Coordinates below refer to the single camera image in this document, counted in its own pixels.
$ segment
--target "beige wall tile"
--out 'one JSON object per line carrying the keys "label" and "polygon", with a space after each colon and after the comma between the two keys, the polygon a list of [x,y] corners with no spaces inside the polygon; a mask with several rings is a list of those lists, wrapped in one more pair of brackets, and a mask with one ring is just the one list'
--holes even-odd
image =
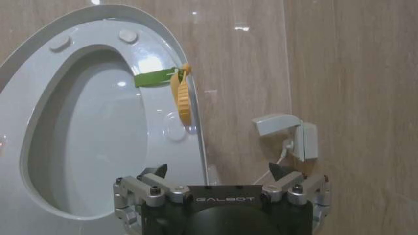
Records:
{"label": "beige wall tile", "polygon": [[417,234],[417,1],[285,1],[293,109],[318,124],[322,234]]}

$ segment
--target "metal bracket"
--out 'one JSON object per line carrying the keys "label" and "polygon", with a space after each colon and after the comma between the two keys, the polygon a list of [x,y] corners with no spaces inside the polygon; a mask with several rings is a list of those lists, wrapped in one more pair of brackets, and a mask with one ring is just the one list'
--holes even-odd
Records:
{"label": "metal bracket", "polygon": [[142,234],[141,206],[159,207],[166,203],[166,196],[175,203],[185,203],[190,199],[190,188],[173,184],[159,175],[165,176],[166,167],[151,168],[138,178],[127,176],[118,178],[114,183],[115,216],[123,220],[125,229],[130,235]]}
{"label": "metal bracket", "polygon": [[283,194],[289,188],[299,184],[303,181],[303,175],[301,172],[294,171],[279,179],[274,184],[263,186],[263,194],[269,195],[271,202],[282,200]]}
{"label": "metal bracket", "polygon": [[332,209],[332,185],[328,176],[314,175],[287,190],[287,200],[294,205],[305,205],[309,199],[314,203],[313,226],[317,232]]}

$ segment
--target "white cable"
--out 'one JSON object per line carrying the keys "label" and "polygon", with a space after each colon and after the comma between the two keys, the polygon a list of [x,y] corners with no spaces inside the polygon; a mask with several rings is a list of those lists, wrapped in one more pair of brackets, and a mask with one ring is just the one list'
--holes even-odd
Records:
{"label": "white cable", "polygon": [[[282,153],[281,153],[281,158],[279,158],[279,160],[277,161],[277,165],[279,165],[281,164],[281,162],[283,161],[283,159],[286,158],[286,156],[287,156],[287,150],[291,150],[291,149],[294,149],[294,142],[291,141],[291,140],[285,140],[285,142],[283,142],[283,148],[282,148]],[[270,173],[270,171],[267,171],[262,176],[261,176],[261,178],[257,180],[257,181],[254,181],[254,185],[257,185],[263,179],[265,179],[265,177],[269,175],[269,173]]]}

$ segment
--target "green clip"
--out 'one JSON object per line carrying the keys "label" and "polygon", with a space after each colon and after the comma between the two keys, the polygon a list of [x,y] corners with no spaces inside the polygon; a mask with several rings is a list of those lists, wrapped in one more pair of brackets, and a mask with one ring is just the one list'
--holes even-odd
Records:
{"label": "green clip", "polygon": [[177,72],[177,67],[155,72],[147,72],[134,77],[135,87],[158,86],[170,81],[173,74]]}

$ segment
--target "white toilet lid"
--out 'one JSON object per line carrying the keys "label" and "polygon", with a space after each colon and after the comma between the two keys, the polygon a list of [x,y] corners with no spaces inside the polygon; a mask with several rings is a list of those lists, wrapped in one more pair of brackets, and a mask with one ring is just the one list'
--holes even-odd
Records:
{"label": "white toilet lid", "polygon": [[4,234],[121,234],[113,182],[146,167],[169,164],[179,184],[207,182],[193,80],[191,127],[170,86],[138,89],[133,80],[185,62],[165,26],[122,5],[70,13],[11,55],[0,68]]}

